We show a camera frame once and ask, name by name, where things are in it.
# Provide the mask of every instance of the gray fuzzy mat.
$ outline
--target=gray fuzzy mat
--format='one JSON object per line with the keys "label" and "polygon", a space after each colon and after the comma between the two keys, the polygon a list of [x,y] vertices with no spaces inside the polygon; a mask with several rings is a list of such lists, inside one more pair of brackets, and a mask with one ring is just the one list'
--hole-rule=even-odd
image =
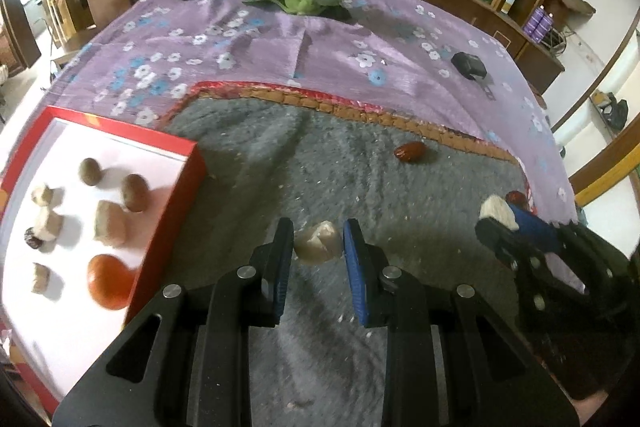
{"label": "gray fuzzy mat", "polygon": [[[513,277],[474,233],[485,198],[524,191],[513,165],[429,141],[426,160],[404,164],[393,151],[415,134],[254,99],[196,100],[165,131],[196,140],[216,177],[200,187],[166,283],[215,282],[271,241],[279,217],[296,230],[355,217],[391,264],[441,288],[473,285],[513,326]],[[280,326],[250,332],[256,427],[380,424],[386,330],[353,315],[344,259],[292,262]]]}

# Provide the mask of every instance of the floral tablecloth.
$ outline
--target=floral tablecloth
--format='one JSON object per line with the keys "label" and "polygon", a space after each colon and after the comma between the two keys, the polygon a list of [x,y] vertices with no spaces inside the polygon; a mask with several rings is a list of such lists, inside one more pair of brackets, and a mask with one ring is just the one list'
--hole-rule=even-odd
{"label": "floral tablecloth", "polygon": [[[140,0],[72,60],[40,109],[59,105],[153,126],[194,84],[269,82],[381,105],[507,149],[540,217],[575,219],[542,110],[508,52],[418,0],[345,0],[354,22],[289,16],[242,0]],[[477,55],[482,84],[450,62]]]}

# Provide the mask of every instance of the blue flower pattern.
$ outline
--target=blue flower pattern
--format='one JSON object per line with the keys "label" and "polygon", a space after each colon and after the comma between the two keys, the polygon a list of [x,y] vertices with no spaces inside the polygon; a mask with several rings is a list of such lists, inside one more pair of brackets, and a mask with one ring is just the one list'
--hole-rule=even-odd
{"label": "blue flower pattern", "polygon": [[386,73],[381,69],[372,70],[369,73],[369,82],[374,86],[384,86],[386,84]]}

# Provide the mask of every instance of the stone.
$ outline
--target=stone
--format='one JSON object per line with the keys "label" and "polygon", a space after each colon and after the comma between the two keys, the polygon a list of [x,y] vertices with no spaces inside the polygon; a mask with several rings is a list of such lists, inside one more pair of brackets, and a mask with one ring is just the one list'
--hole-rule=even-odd
{"label": "stone", "polygon": [[82,183],[94,187],[94,185],[97,185],[102,179],[100,164],[93,158],[85,158],[80,162],[78,176],[80,176]]}
{"label": "stone", "polygon": [[125,176],[120,188],[122,201],[131,212],[144,212],[149,207],[149,185],[140,174]]}
{"label": "stone", "polygon": [[53,190],[46,184],[41,184],[31,191],[31,201],[38,206],[49,206],[53,199]]}
{"label": "stone", "polygon": [[95,211],[94,239],[105,247],[121,247],[127,240],[127,217],[113,201],[100,200]]}
{"label": "stone", "polygon": [[62,229],[62,216],[56,214],[48,206],[43,206],[33,225],[33,235],[43,241],[53,241]]}
{"label": "stone", "polygon": [[27,230],[24,231],[24,241],[30,248],[33,248],[33,250],[37,250],[44,243],[43,240],[35,236],[35,233],[33,232],[33,227],[28,228]]}
{"label": "stone", "polygon": [[49,268],[42,264],[33,263],[33,281],[31,282],[31,292],[43,294],[49,286]]}

